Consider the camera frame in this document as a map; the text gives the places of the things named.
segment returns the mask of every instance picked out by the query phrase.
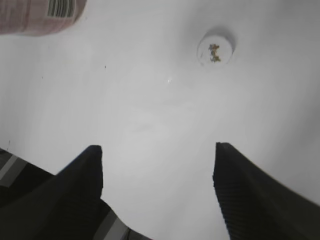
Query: pink package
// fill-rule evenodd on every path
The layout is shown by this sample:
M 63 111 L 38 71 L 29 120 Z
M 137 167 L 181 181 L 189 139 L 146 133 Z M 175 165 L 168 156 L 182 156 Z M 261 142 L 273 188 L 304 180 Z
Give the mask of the pink package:
M 0 34 L 59 32 L 82 14 L 87 0 L 0 0 Z

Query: gray stripe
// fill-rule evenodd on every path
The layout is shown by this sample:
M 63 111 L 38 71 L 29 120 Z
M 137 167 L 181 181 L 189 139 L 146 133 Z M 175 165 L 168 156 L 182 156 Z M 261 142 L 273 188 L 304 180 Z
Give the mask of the gray stripe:
M 9 171 L 9 169 L 12 167 L 12 165 L 17 160 L 17 157 L 12 155 L 10 159 L 6 162 L 6 164 L 3 166 L 3 168 L 0 170 L 0 181 L 4 177 L 4 175 Z
M 7 188 L 10 187 L 26 165 L 26 161 L 21 158 L 17 158 L 16 156 L 12 156 L 2 168 L 2 170 L 6 168 L 6 171 L 1 170 L 0 172 L 0 185 Z
M 113 224 L 117 219 L 117 215 L 114 211 L 110 210 L 108 215 L 104 218 L 103 222 L 100 224 L 98 230 L 96 231 L 93 240 L 104 240 Z
M 124 225 L 119 218 L 117 218 L 104 240 L 124 240 L 127 232 L 128 227 Z

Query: barcode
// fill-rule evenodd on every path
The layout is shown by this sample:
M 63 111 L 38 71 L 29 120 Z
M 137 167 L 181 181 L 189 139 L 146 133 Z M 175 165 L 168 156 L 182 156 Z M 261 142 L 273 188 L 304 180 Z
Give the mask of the barcode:
M 76 0 L 49 0 L 48 17 L 71 18 L 75 12 Z

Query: white surface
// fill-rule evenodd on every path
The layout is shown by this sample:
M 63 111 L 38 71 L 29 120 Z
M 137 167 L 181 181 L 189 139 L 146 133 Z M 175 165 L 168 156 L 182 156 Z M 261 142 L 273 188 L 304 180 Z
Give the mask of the white surface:
M 229 239 L 215 142 L 320 204 L 319 12 L 317 0 L 89 0 L 60 34 L 3 36 L 0 148 L 57 173 L 102 145 L 103 199 L 155 240 Z M 236 49 L 206 71 L 197 46 L 219 26 Z

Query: label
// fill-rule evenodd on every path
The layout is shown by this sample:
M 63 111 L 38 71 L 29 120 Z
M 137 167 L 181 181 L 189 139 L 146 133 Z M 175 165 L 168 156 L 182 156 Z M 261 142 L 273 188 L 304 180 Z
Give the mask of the label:
M 0 34 L 46 35 L 71 26 L 77 0 L 0 0 Z

